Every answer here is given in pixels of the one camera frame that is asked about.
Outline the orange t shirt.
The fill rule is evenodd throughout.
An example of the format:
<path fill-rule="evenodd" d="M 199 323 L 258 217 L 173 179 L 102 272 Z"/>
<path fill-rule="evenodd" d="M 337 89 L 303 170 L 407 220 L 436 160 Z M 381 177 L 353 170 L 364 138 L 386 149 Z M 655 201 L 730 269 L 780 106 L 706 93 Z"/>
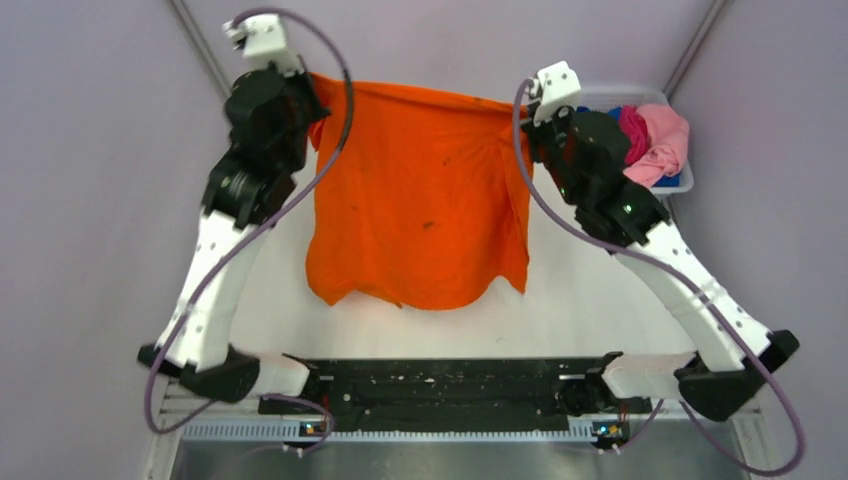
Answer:
<path fill-rule="evenodd" d="M 322 179 L 305 260 L 329 305 L 361 292 L 396 306 L 451 310 L 497 278 L 524 291 L 529 193 L 512 107 L 421 87 L 358 82 L 342 151 L 344 85 L 316 76 L 331 115 L 309 137 Z"/>

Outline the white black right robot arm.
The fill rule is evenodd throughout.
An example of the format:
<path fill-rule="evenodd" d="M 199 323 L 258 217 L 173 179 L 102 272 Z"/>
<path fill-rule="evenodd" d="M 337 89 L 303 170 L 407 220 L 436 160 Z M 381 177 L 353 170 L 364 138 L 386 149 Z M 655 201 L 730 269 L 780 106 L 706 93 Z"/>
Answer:
<path fill-rule="evenodd" d="M 575 210 L 564 229 L 635 274 L 692 342 L 675 354 L 606 354 L 585 376 L 600 412 L 626 399 L 681 402 L 724 422 L 760 391 L 799 347 L 788 330 L 753 319 L 688 248 L 662 202 L 623 172 L 626 136 L 609 115 L 535 106 L 513 116 L 515 157 L 542 165 Z"/>

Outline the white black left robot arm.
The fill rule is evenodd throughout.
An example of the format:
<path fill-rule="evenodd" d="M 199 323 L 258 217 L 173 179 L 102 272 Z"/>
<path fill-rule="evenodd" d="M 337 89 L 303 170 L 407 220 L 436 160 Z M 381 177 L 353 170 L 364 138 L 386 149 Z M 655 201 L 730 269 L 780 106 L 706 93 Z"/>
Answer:
<path fill-rule="evenodd" d="M 246 353 L 230 338 L 242 291 L 304 168 L 308 131 L 329 111 L 309 72 L 254 70 L 233 84 L 223 106 L 230 145 L 208 175 L 198 238 L 173 318 L 137 359 L 193 394 L 234 404 L 282 394 L 297 413 L 319 404 L 309 368 L 285 354 Z"/>

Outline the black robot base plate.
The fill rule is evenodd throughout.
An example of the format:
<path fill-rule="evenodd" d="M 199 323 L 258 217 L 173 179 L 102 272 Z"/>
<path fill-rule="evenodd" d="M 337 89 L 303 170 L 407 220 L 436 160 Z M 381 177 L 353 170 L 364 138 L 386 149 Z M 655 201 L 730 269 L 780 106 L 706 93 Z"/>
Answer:
<path fill-rule="evenodd" d="M 310 360 L 302 398 L 337 433 L 555 432 L 586 414 L 642 414 L 650 400 L 614 398 L 586 380 L 593 357 Z"/>

